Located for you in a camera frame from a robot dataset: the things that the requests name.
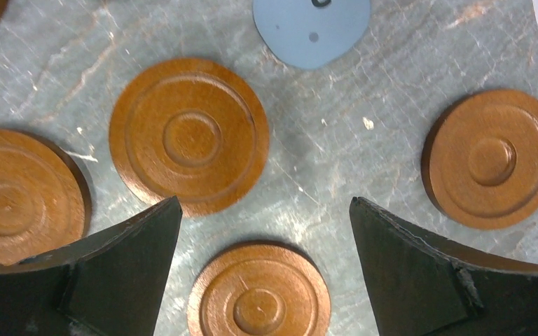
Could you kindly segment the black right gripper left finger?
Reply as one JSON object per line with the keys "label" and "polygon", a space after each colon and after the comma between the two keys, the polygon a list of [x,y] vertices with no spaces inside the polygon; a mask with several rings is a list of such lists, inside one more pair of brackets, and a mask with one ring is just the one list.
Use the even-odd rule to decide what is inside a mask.
{"label": "black right gripper left finger", "polygon": [[0,335],[152,335],[183,211],[175,197],[0,265]]}

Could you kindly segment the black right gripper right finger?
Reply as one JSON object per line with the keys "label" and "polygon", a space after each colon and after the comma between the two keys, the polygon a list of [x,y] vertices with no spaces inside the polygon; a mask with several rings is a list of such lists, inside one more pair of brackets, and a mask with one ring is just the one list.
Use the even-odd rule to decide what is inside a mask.
{"label": "black right gripper right finger", "polygon": [[459,244],[363,197],[350,221],[381,335],[538,335],[538,264]]}

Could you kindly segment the blue round coaster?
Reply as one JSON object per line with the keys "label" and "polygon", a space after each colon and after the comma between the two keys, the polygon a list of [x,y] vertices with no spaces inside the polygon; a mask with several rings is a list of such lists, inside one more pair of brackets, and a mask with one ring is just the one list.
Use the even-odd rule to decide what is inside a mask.
{"label": "blue round coaster", "polygon": [[325,66],[349,51],[368,29],[369,0],[253,0],[252,15],[268,49],[299,69]]}

